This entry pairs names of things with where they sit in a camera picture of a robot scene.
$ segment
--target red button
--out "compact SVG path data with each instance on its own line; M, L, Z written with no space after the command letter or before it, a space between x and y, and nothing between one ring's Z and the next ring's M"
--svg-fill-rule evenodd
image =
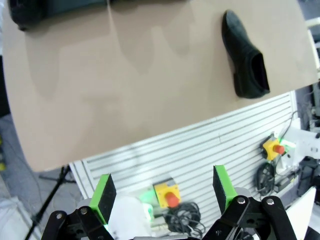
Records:
M170 208L175 208L179 205L179 198L173 192L168 192L164 198Z
M284 154L285 153L285 147L281 145L274 145L273 146L273 151L278 153L278 154Z

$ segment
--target dark device on table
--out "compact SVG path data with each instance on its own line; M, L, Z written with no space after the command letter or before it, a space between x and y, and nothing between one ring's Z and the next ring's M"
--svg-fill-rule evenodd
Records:
M101 186L98 183L95 207L82 206L71 214L54 211L46 224L42 240L114 240L105 229L116 197L111 176ZM213 167L213 188L222 216L215 221L203 240L235 240L243 228L255 230L261 240L297 240L286 210L276 196L261 202L253 197L237 195L223 165ZM134 240L161 240L161 237L134 237ZM175 235L172 240L198 240L188 235Z
M94 5L107 0L7 0L10 16L19 29L26 31L41 20Z

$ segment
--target shoe opening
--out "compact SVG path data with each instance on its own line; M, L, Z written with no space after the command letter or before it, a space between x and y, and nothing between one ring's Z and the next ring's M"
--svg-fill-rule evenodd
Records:
M251 66L252 66L254 78L256 79L260 87L265 90L270 90L268 79L267 79L265 63L264 63L264 57L261 53L253 57Z

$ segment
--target shoe heel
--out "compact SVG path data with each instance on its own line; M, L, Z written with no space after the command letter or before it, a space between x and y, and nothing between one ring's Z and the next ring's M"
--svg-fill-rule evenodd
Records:
M238 97L242 97L243 93L241 91L240 82L237 74L233 74L233 84L234 84L234 90Z

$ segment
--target green gripper pad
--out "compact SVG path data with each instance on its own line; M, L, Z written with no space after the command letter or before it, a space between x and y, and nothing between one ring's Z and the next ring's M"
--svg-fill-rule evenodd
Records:
M108 224L117 192L111 174L101 175L95 188L89 207L105 225Z
M224 165L213 166L212 185L221 214L223 214L230 202L238 195Z

